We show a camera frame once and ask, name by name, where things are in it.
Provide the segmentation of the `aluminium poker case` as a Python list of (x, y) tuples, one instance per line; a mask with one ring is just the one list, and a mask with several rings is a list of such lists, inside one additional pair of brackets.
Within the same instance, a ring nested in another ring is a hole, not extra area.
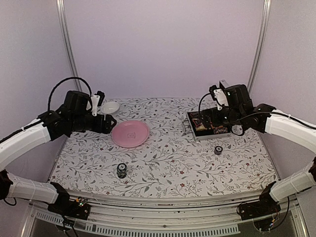
[[(222, 84), (225, 88), (229, 86), (229, 84), (224, 80), (219, 81), (219, 86)], [(211, 95), (209, 92), (202, 96), (199, 101), (197, 111), (186, 112), (186, 117), (182, 120), (183, 132), (187, 135), (191, 133), (193, 135), (194, 140), (202, 141), (213, 138), (224, 138), (232, 135), (232, 129), (229, 126), (215, 126), (210, 121), (210, 116), (203, 115), (201, 110), (201, 104), (204, 98), (208, 95)], [(195, 128), (192, 119), (200, 119), (203, 123), (203, 126)]]

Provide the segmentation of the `black triangular dealer badge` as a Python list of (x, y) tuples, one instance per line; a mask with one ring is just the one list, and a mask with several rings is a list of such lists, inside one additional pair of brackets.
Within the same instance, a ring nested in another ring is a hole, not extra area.
[(195, 128), (198, 128), (198, 127), (200, 127), (200, 126), (203, 126), (203, 123), (202, 123), (202, 122), (200, 121), (200, 119), (198, 119), (198, 118), (193, 118), (193, 119), (192, 119), (192, 122), (193, 122)]

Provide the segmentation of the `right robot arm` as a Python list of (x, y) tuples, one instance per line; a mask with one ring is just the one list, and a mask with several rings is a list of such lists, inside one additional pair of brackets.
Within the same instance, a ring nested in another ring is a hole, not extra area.
[[(261, 133), (276, 135), (316, 152), (316, 126), (301, 121), (273, 106), (260, 104), (256, 107), (241, 104), (222, 109), (211, 108), (203, 114), (215, 126), (240, 125), (244, 130), (252, 128)], [(255, 205), (259, 215), (266, 215), (275, 203), (316, 185), (316, 160), (292, 175), (274, 181), (263, 190)]]

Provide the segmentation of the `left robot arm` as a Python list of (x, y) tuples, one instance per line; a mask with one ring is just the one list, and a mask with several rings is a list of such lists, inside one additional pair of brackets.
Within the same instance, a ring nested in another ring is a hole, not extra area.
[(109, 134), (117, 121), (111, 115), (97, 113), (105, 95), (98, 91), (84, 93), (69, 90), (63, 104), (51, 109), (52, 96), (48, 97), (47, 110), (28, 125), (12, 132), (0, 141), (0, 198), (22, 198), (43, 201), (62, 214), (70, 214), (73, 203), (68, 192), (59, 184), (41, 183), (13, 175), (6, 167), (28, 151), (73, 132)]

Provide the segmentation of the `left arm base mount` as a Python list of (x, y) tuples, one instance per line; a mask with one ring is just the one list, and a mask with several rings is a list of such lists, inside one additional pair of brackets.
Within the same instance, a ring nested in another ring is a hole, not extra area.
[(70, 200), (63, 197), (57, 199), (55, 203), (49, 204), (47, 210), (64, 217), (87, 220), (91, 205), (87, 203), (86, 198), (78, 197), (75, 200)]

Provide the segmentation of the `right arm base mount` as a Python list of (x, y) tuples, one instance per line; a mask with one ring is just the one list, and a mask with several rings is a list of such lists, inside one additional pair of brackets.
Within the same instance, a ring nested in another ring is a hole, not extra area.
[(268, 218), (253, 221), (254, 227), (260, 232), (269, 232), (273, 229), (281, 207), (279, 204), (264, 204), (262, 201), (242, 202), (237, 206), (237, 214), (242, 220), (268, 216)]

